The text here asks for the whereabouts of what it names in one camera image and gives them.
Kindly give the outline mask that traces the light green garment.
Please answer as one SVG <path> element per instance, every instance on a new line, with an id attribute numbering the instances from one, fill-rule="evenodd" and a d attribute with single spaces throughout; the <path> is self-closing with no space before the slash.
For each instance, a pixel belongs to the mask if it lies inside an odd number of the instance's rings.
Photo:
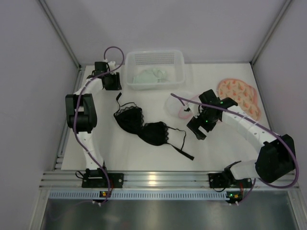
<path id="1" fill-rule="evenodd" d="M 144 69 L 132 79 L 133 84 L 156 84 L 171 82 L 168 73 L 159 68 Z"/>

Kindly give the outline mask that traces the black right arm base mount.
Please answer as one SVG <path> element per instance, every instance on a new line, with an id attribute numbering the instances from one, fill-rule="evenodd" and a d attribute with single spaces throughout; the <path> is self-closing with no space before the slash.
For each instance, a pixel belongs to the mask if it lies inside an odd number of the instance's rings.
<path id="1" fill-rule="evenodd" d="M 224 168 L 222 172 L 209 173 L 209 186 L 211 189 L 221 189 L 224 191 L 227 188 L 251 188 L 252 181 L 250 178 L 247 179 L 235 179 L 231 173 L 231 168 L 240 163 L 236 161 Z"/>

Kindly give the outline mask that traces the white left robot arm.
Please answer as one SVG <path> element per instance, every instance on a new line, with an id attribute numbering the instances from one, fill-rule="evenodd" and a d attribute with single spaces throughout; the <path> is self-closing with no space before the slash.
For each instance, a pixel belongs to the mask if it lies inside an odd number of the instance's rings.
<path id="1" fill-rule="evenodd" d="M 65 96 L 66 122 L 84 152 L 86 169 L 90 171 L 98 170 L 104 165 L 94 138 L 94 128 L 98 124 L 94 97 L 102 90 L 121 90 L 118 72 L 120 67 L 121 65 L 107 59 L 95 62 L 94 71 L 80 89 Z"/>

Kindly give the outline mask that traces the peach patterned laundry bag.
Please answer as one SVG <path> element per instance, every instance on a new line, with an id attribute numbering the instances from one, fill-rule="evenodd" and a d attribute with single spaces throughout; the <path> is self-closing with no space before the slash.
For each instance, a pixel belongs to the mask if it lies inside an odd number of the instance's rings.
<path id="1" fill-rule="evenodd" d="M 236 101 L 241 109 L 252 119 L 258 121 L 261 118 L 256 89 L 244 81 L 223 79 L 217 85 L 217 93 L 221 99 L 229 97 Z"/>

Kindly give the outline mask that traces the white plastic basket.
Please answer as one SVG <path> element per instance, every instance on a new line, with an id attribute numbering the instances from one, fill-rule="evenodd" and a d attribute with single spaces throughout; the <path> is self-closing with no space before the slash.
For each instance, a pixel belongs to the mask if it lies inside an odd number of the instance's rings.
<path id="1" fill-rule="evenodd" d="M 179 50 L 133 51 L 126 56 L 124 79 L 131 89 L 177 89 L 186 81 L 185 62 Z"/>

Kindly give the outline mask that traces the aluminium frame rail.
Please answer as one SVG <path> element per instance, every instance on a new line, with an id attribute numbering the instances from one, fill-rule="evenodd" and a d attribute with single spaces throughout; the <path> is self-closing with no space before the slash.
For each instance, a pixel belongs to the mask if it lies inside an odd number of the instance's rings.
<path id="1" fill-rule="evenodd" d="M 209 172 L 123 171 L 118 182 L 125 189 L 202 189 L 209 190 Z M 40 188 L 80 188 L 82 180 L 74 171 L 44 172 Z"/>

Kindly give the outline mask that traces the white mesh pink-trimmed laundry bag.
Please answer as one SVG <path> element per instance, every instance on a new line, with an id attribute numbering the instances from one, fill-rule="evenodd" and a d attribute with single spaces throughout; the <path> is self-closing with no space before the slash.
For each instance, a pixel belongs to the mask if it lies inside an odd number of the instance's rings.
<path id="1" fill-rule="evenodd" d="M 177 91 L 174 92 L 175 95 L 182 97 L 182 98 L 186 98 L 192 101 L 198 101 L 199 100 L 199 94 L 193 93 L 193 92 L 189 92 L 189 91 Z M 183 101 L 183 103 L 173 97 L 173 96 L 169 96 L 164 104 L 164 110 L 166 111 L 166 113 L 172 117 L 175 118 L 180 118 L 180 119 L 188 119 L 191 118 L 193 116 L 193 112 L 191 111 L 191 113 L 185 113 L 182 109 L 183 106 L 188 103 L 186 101 Z"/>

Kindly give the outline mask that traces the black lace bra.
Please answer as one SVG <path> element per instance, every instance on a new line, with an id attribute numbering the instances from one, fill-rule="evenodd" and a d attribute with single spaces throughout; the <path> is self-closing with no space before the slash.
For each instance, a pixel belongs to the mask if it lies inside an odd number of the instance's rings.
<path id="1" fill-rule="evenodd" d="M 130 134 L 137 135 L 141 140 L 153 146 L 162 146 L 164 144 L 170 145 L 186 158 L 191 161 L 194 160 L 193 156 L 183 151 L 186 138 L 183 138 L 180 148 L 168 142 L 170 129 L 183 132 L 185 136 L 187 135 L 186 131 L 169 127 L 162 121 L 145 123 L 142 108 L 134 102 L 120 104 L 119 99 L 121 96 L 122 93 L 119 93 L 116 97 L 118 110 L 113 114 L 115 121 L 121 129 Z"/>

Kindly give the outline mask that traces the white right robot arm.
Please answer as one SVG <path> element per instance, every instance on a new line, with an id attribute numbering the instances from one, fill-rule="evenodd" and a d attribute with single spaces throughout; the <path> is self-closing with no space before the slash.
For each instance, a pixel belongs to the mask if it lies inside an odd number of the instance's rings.
<path id="1" fill-rule="evenodd" d="M 251 118 L 232 98 L 220 99 L 213 90 L 201 94 L 197 101 L 184 100 L 185 110 L 192 113 L 188 128 L 199 140 L 204 140 L 217 123 L 227 125 L 252 147 L 250 160 L 236 160 L 225 171 L 235 180 L 259 178 L 272 184 L 284 175 L 297 170 L 294 140 L 280 136 Z"/>

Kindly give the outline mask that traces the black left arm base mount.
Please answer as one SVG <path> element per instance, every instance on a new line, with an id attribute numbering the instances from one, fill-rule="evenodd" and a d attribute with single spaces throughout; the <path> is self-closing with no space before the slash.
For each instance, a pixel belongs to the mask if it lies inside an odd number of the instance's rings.
<path id="1" fill-rule="evenodd" d="M 76 171 L 75 176 L 82 180 L 82 188 L 122 188 L 124 182 L 123 173 L 108 173 L 110 186 L 108 186 L 107 178 L 103 171 L 86 169 L 84 173 Z"/>

